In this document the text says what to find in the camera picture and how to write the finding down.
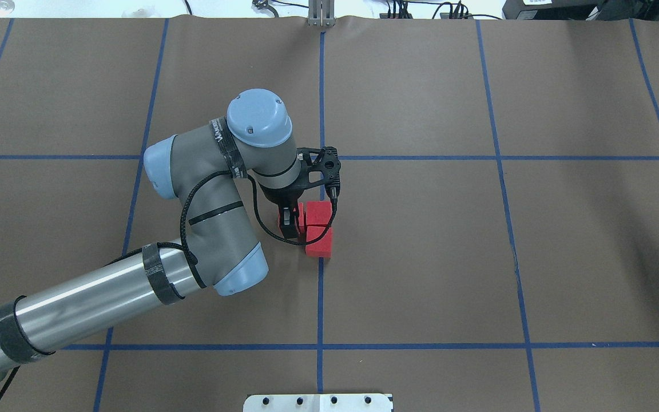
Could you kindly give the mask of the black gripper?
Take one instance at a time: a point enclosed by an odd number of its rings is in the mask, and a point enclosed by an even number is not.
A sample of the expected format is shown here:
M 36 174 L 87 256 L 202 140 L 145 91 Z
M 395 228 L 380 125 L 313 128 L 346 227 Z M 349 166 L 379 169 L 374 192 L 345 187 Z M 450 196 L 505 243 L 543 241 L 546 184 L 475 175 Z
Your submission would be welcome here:
M 301 236 L 298 201 L 304 191 L 322 186 L 330 204 L 336 208 L 341 185 L 341 162 L 334 146 L 298 148 L 292 167 L 298 167 L 298 174 L 290 177 L 287 185 L 270 188 L 267 184 L 261 184 L 264 196 L 281 208 L 281 234 L 288 240 Z

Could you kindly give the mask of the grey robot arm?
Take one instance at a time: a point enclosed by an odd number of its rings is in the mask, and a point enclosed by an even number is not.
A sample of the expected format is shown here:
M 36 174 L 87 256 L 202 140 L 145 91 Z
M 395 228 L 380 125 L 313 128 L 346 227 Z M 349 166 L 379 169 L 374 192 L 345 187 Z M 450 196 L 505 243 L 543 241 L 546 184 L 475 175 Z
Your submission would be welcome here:
M 337 149 L 299 148 L 283 100 L 266 89 L 243 91 L 222 117 L 152 144 L 143 167 L 159 196 L 180 201 L 180 237 L 0 305 L 0 382 L 10 384 L 19 367 L 196 291 L 230 296 L 263 281 L 267 259 L 236 180 L 251 183 L 259 227 L 285 244 L 311 245 L 328 235 L 324 229 L 301 238 L 304 191 L 324 188 L 329 220 L 336 216 Z

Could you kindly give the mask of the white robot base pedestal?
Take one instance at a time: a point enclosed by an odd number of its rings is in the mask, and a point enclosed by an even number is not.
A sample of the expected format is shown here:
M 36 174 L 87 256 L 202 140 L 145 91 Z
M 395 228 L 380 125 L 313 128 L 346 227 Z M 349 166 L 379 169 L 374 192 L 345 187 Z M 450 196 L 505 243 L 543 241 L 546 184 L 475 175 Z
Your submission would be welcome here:
M 243 411 L 394 411 L 392 394 L 256 394 Z

